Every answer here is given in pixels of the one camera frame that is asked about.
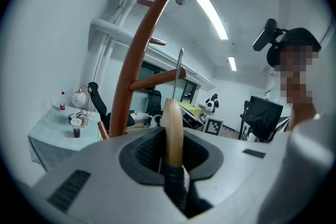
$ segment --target wooden coat rack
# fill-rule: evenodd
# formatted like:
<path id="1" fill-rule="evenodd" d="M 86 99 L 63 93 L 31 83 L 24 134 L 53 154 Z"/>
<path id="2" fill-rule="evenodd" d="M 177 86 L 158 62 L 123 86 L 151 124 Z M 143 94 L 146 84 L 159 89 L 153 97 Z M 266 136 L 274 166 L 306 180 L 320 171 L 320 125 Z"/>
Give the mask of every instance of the wooden coat rack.
<path id="1" fill-rule="evenodd" d="M 110 138 L 120 136 L 125 133 L 134 91 L 175 80 L 177 69 L 156 74 L 144 79 L 137 79 L 148 43 L 152 42 L 161 46 L 165 45 L 165 42 L 160 39 L 153 40 L 152 34 L 168 1 L 169 0 L 155 0 L 154 2 L 151 2 L 138 0 L 139 4 L 149 7 L 149 10 L 142 19 L 141 24 L 134 35 L 125 61 L 122 65 L 113 99 L 109 131 Z M 185 70 L 184 68 L 181 68 L 179 79 L 185 77 Z"/>

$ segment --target black monitor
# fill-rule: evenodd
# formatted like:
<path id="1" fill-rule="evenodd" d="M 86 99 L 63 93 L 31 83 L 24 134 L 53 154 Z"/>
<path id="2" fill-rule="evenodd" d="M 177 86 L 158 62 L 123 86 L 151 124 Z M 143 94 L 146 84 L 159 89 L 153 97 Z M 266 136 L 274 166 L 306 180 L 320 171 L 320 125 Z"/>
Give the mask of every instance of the black monitor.
<path id="1" fill-rule="evenodd" d="M 270 141 L 279 122 L 282 105 L 251 96 L 244 121 L 252 127 L 253 134 L 261 141 Z"/>

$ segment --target white table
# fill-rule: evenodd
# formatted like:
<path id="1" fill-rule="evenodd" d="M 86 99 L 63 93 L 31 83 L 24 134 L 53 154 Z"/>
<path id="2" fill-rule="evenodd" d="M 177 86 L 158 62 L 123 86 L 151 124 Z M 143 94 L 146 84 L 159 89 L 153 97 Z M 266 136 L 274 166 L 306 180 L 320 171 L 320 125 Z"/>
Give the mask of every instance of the white table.
<path id="1" fill-rule="evenodd" d="M 89 124 L 81 128 L 80 137 L 75 138 L 68 116 L 80 109 L 66 107 L 61 111 L 53 106 L 28 134 L 31 160 L 50 170 L 73 153 L 101 140 L 97 127 L 100 115 L 89 112 Z"/>

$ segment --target ceiling light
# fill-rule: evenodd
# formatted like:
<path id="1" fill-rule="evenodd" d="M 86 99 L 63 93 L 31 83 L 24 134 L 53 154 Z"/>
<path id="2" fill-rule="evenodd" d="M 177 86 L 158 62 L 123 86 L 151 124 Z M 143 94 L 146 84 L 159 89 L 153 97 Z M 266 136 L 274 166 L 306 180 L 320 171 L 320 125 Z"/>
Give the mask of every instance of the ceiling light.
<path id="1" fill-rule="evenodd" d="M 232 71 L 237 71 L 235 57 L 229 57 L 229 62 L 230 62 Z"/>
<path id="2" fill-rule="evenodd" d="M 202 9 L 205 11 L 206 15 L 211 20 L 212 24 L 217 30 L 220 39 L 228 39 L 222 21 L 220 20 L 214 6 L 211 4 L 210 0 L 197 0 L 197 2 L 201 5 Z"/>

